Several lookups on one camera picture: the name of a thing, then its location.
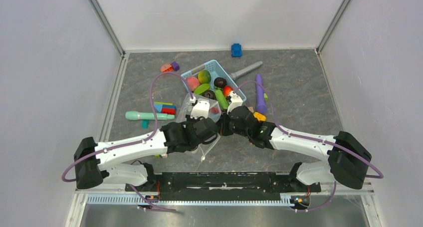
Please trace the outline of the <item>orange red toy fruit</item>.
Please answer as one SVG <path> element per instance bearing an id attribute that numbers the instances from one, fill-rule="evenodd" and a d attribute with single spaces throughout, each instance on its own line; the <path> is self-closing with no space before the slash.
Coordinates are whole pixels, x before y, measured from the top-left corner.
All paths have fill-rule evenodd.
<path id="1" fill-rule="evenodd" d="M 222 89 L 222 93 L 223 93 L 223 95 L 225 96 L 225 97 L 228 97 L 229 95 L 230 95 L 230 93 L 231 92 L 233 92 L 233 89 L 232 89 L 232 87 L 231 86 L 225 86 L 223 89 Z"/>

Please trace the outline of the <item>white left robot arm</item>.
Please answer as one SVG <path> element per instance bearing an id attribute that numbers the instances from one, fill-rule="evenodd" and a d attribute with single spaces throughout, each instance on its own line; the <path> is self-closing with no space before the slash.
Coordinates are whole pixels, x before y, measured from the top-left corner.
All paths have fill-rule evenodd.
<path id="1" fill-rule="evenodd" d="M 157 178 L 144 165 L 131 168 L 127 161 L 145 156 L 194 151 L 218 139 L 219 126 L 211 118 L 182 123 L 170 122 L 156 132 L 115 142 L 82 139 L 74 153 L 76 187 L 86 190 L 104 182 L 132 184 L 152 190 Z"/>

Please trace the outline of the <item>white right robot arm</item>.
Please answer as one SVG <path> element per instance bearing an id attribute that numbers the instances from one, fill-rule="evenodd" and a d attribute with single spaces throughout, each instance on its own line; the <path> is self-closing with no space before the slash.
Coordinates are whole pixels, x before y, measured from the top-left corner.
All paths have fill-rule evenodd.
<path id="1" fill-rule="evenodd" d="M 223 136 L 238 134 L 261 149 L 296 152 L 316 158 L 314 163 L 297 163 L 288 185 L 294 191 L 320 182 L 334 182 L 359 190 L 367 177 L 372 155 L 350 133 L 315 135 L 293 131 L 272 122 L 259 121 L 245 106 L 221 115 L 217 125 Z"/>

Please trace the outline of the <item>clear polka dot zip bag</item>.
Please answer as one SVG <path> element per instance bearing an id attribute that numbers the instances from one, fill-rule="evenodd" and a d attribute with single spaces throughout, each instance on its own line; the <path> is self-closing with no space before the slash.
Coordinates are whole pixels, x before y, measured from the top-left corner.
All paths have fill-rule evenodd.
<path id="1" fill-rule="evenodd" d="M 176 121 L 182 123 L 190 149 L 186 152 L 201 162 L 220 140 L 218 120 L 221 110 L 216 100 L 197 94 L 187 94 L 177 113 Z"/>

